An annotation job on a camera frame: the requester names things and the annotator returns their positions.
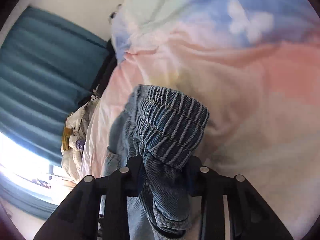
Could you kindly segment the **blue denim jeans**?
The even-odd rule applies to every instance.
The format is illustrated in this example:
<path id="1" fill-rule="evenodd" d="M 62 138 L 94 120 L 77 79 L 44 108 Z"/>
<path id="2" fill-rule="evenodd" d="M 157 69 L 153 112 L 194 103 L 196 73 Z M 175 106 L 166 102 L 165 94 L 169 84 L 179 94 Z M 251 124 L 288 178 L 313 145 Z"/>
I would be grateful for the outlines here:
<path id="1" fill-rule="evenodd" d="M 144 184 L 127 199 L 132 239 L 181 239 L 191 223 L 183 167 L 199 146 L 209 118 L 205 105 L 178 90 L 137 86 L 112 124 L 104 174 L 137 155 Z"/>

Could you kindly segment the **cream puffy jacket pile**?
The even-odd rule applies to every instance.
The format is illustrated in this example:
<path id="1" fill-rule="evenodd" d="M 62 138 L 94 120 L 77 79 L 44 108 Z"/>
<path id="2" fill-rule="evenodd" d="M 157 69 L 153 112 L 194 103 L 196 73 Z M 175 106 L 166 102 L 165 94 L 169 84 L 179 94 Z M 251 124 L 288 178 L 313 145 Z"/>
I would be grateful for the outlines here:
<path id="1" fill-rule="evenodd" d="M 70 177 L 70 180 L 75 183 L 80 180 L 80 168 L 87 130 L 98 102 L 99 98 L 92 98 L 77 111 L 72 112 L 65 122 L 65 127 L 72 129 L 73 134 L 69 139 L 70 150 L 64 151 L 61 145 L 61 166 Z"/>

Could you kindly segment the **mustard yellow garment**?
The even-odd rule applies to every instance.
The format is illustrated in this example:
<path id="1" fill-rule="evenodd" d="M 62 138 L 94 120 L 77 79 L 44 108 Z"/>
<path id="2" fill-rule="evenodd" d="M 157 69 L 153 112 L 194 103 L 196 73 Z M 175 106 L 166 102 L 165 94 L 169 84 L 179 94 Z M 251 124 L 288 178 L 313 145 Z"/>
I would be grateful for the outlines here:
<path id="1" fill-rule="evenodd" d="M 71 135 L 73 134 L 73 130 L 67 127 L 63 128 L 63 133 L 62 133 L 62 149 L 64 151 L 70 150 L 70 145 L 69 145 L 69 139 Z"/>

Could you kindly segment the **teal curtain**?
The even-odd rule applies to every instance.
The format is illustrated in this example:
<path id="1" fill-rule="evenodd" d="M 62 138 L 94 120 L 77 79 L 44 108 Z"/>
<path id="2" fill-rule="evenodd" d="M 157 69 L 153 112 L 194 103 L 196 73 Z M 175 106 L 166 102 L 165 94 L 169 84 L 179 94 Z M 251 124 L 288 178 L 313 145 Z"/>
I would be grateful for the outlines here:
<path id="1" fill-rule="evenodd" d="M 1 197 L 46 219 L 67 191 L 59 167 L 67 117 L 92 95 L 110 42 L 27 7 L 1 46 Z"/>

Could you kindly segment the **pastel tie-dye duvet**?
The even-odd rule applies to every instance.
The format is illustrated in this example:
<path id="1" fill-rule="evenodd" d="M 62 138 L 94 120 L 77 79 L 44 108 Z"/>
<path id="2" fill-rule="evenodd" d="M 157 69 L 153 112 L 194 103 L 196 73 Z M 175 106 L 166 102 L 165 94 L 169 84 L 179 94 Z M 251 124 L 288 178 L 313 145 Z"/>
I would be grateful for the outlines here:
<path id="1" fill-rule="evenodd" d="M 109 135 L 139 85 L 178 90 L 209 118 L 192 155 L 244 175 L 301 239 L 319 217 L 319 16 L 308 0 L 125 0 L 118 65 L 80 174 L 102 177 Z"/>

